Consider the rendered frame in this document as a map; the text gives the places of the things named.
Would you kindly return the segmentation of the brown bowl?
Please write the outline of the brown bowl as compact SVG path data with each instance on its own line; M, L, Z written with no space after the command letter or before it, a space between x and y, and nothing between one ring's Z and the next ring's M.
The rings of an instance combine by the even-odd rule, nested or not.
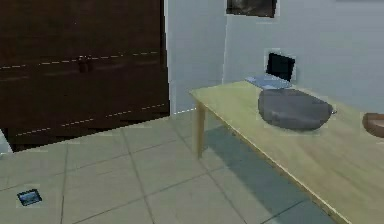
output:
M365 113L362 124L364 129L371 135L384 138L384 114Z

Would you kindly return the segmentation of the dark framed wall picture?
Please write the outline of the dark framed wall picture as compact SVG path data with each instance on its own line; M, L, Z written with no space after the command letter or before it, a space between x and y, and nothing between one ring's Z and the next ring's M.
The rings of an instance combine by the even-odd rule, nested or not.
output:
M277 0L227 0L226 13L273 18Z

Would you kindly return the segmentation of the grey round pan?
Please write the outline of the grey round pan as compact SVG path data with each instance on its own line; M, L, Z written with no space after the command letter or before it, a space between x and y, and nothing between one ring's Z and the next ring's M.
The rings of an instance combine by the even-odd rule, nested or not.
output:
M296 89L265 89L258 96L258 112L268 124L293 131L313 131L333 114L331 104Z

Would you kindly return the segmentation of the grey laptop with black screen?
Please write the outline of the grey laptop with black screen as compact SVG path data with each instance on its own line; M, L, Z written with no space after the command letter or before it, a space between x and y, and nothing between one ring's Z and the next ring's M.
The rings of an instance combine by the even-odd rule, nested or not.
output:
M265 73L247 77L246 81L261 89L290 88L294 66L294 58L270 52Z

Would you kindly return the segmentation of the light wooden table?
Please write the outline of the light wooden table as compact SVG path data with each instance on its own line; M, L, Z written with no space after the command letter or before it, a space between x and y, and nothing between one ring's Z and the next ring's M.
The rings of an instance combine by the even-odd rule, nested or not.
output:
M284 130L259 115L260 92L246 81L192 90L197 155L202 155L205 113L211 112L335 222L384 224L384 138L364 130L363 113L328 99L336 112L320 129Z

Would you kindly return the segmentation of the dark brown wooden cupboard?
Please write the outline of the dark brown wooden cupboard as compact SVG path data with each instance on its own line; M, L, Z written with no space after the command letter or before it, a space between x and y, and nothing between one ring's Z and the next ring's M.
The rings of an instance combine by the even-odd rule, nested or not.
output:
M169 116L164 25L164 0L0 0L11 149Z

